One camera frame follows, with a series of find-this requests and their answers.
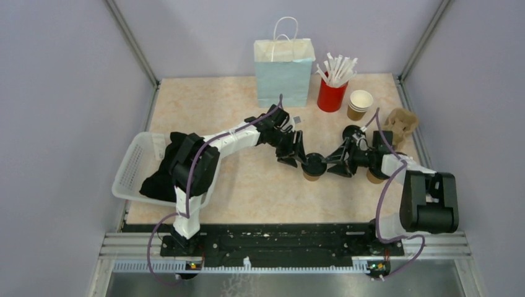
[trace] black cloth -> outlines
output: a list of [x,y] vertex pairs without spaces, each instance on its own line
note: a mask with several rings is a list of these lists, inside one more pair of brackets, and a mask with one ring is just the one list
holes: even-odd
[[140,190],[142,195],[162,201],[177,201],[169,169],[186,136],[188,135],[180,132],[170,134],[171,143],[166,147],[164,159],[160,162],[158,171],[142,183]]

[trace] wire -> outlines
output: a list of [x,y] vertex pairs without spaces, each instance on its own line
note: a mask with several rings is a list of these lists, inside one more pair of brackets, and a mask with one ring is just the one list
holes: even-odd
[[146,260],[147,260],[147,265],[148,265],[148,269],[149,269],[149,272],[155,277],[155,279],[163,284],[163,285],[166,285],[166,286],[178,286],[180,285],[181,283],[183,283],[182,280],[179,280],[178,282],[176,283],[170,283],[170,282],[166,282],[165,280],[163,280],[162,278],[160,278],[154,271],[153,271],[153,267],[151,265],[151,242],[153,241],[153,237],[155,237],[155,233],[157,232],[157,230],[160,228],[160,225],[162,225],[162,223],[164,223],[165,220],[171,218],[171,217],[174,217],[178,215],[176,212],[174,213],[170,213],[169,215],[167,215],[166,217],[163,217],[156,225],[155,227],[153,228],[153,231],[151,232],[151,235],[149,236],[149,240],[148,240],[148,246],[147,246],[147,252],[146,252]]
[[[235,129],[235,132],[237,133],[237,132],[239,132],[241,130],[246,129],[247,127],[250,127],[250,126],[253,126],[253,125],[257,124],[258,122],[262,121],[263,119],[266,119],[269,116],[271,116],[272,114],[274,114],[279,108],[282,108],[282,94],[279,95],[279,104],[273,110],[270,110],[264,116],[261,116],[260,118],[255,119],[254,121],[249,122],[248,124],[246,124],[246,125],[244,125],[244,126],[242,126],[240,128]],[[190,192],[191,192],[191,182],[193,181],[193,171],[195,170],[195,166],[197,165],[197,161],[199,160],[199,157],[201,156],[202,151],[210,143],[212,143],[213,141],[215,141],[215,140],[217,140],[217,139],[219,139],[221,137],[227,136],[227,135],[230,135],[229,131],[228,132],[224,132],[224,133],[219,134],[219,135],[216,135],[216,136],[213,136],[211,139],[209,139],[207,142],[205,142],[199,148],[197,153],[195,154],[195,157],[193,158],[193,161],[191,162],[191,167],[189,168],[188,182],[186,183],[186,213],[179,213],[182,217],[189,218],[189,198],[190,198]]]
[[374,117],[372,117],[372,119],[374,119],[374,118],[376,119],[376,123],[377,123],[377,126],[378,126],[378,131],[379,131],[379,134],[381,135],[381,139],[383,140],[383,142],[386,145],[386,147],[388,148],[388,150],[392,154],[394,154],[401,161],[402,165],[396,171],[394,171],[394,173],[392,173],[390,178],[386,181],[386,184],[384,185],[383,190],[381,191],[381,195],[380,195],[380,198],[379,198],[379,201],[378,201],[378,206],[377,206],[377,209],[376,209],[376,233],[377,233],[377,238],[379,239],[379,241],[381,241],[384,244],[392,243],[394,241],[398,241],[398,240],[402,240],[402,239],[421,238],[421,247],[419,248],[419,251],[417,251],[417,253],[414,255],[414,257],[412,257],[410,260],[408,260],[405,264],[401,265],[395,271],[391,272],[389,275],[387,275],[387,276],[385,276],[383,278],[376,278],[376,279],[380,279],[380,280],[385,280],[385,279],[393,277],[394,275],[396,275],[399,272],[403,271],[408,265],[410,265],[413,261],[415,261],[419,257],[419,255],[421,255],[421,253],[423,252],[423,248],[425,247],[425,237],[423,235],[421,235],[421,234],[416,234],[416,235],[413,235],[413,236],[410,236],[410,237],[405,236],[405,235],[400,235],[400,236],[396,236],[396,237],[390,238],[390,239],[385,239],[385,238],[383,238],[381,236],[381,230],[380,230],[380,227],[379,227],[379,225],[380,225],[380,215],[381,215],[381,207],[383,206],[384,198],[386,196],[386,191],[388,190],[388,187],[394,181],[396,176],[403,169],[405,169],[407,167],[407,162],[405,160],[401,160],[401,157],[396,153],[394,148],[392,148],[392,146],[390,144],[388,144],[388,142],[386,141],[386,137],[384,136],[383,130],[381,129],[381,125],[379,123],[379,116],[378,115],[379,115],[379,108],[376,110],[376,113],[374,114]]

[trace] lavender wall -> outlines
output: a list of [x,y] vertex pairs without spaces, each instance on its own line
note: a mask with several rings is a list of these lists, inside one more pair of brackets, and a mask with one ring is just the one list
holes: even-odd
[[408,81],[491,296],[522,296],[525,2],[456,1]]
[[102,1],[0,1],[0,296],[85,296],[151,87]]
[[[253,75],[253,41],[271,39],[283,16],[299,21],[316,57],[359,58],[359,72],[400,73],[439,0],[117,0],[155,74]],[[295,24],[283,21],[293,35]]]

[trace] white plastic basket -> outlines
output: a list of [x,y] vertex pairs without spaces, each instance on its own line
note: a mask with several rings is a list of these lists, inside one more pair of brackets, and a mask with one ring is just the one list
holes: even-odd
[[169,134],[141,132],[133,138],[111,187],[115,197],[173,207],[176,205],[174,202],[151,199],[139,193],[144,180],[154,174],[160,165],[160,160],[155,158],[153,142],[153,136],[159,135],[164,135],[166,145],[171,143]]

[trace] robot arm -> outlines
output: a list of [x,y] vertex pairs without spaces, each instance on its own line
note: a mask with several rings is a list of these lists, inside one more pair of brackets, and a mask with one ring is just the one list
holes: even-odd
[[[223,158],[247,147],[259,144],[269,144],[276,148],[277,161],[297,167],[297,161],[306,162],[305,150],[302,142],[302,131],[295,131],[295,123],[290,115],[282,108],[276,110],[269,117],[264,118],[252,126],[240,129],[257,118],[245,119],[239,125],[217,134],[199,137],[192,133],[182,141],[175,159],[170,166],[172,183],[175,185],[177,197],[177,212],[184,213],[175,220],[173,226],[181,241],[191,238],[199,229],[199,212],[205,207],[213,194],[220,162]],[[189,205],[185,199],[189,169],[196,152],[202,145],[219,134],[227,133],[202,151],[196,163],[190,190]]]
[[[392,132],[384,131],[391,145]],[[358,166],[368,167],[378,179],[388,179],[403,163],[406,167],[394,178],[403,185],[399,213],[382,218],[383,237],[394,238],[416,233],[453,233],[458,228],[459,214],[456,179],[450,173],[439,173],[418,165],[413,158],[392,154],[384,144],[379,131],[373,134],[373,145],[368,147],[364,132],[357,126],[348,126],[343,132],[343,144],[325,158],[334,164],[328,172],[351,177]]]
[[[297,167],[302,164],[303,170],[312,165],[305,155],[302,131],[295,131],[290,115],[282,108],[276,109],[270,116],[260,115],[259,121],[245,129],[246,123],[257,118],[245,119],[236,127],[219,134],[227,135],[209,143],[198,156],[194,168],[191,188],[186,189],[191,164],[197,151],[207,140],[218,134],[199,137],[195,133],[187,135],[182,141],[175,159],[170,165],[172,183],[177,197],[177,211],[186,215],[179,216],[173,226],[173,236],[183,246],[199,229],[199,211],[206,206],[215,188],[215,182],[224,157],[243,148],[269,144],[276,148],[277,161]],[[386,131],[386,140],[392,143],[392,132]],[[402,161],[391,154],[378,131],[374,132],[372,146],[369,147],[365,133],[357,126],[348,126],[343,132],[343,144],[330,156],[320,161],[324,163],[323,174],[327,165],[328,172],[345,177],[352,177],[359,166],[367,167],[378,179],[388,179],[400,166]],[[458,227],[458,207],[454,176],[449,173],[437,173],[416,164],[410,157],[401,154],[407,163],[396,181],[404,185],[401,208],[398,215],[381,219],[381,230],[385,237],[409,235],[413,232],[452,233]],[[190,199],[186,200],[189,191]]]

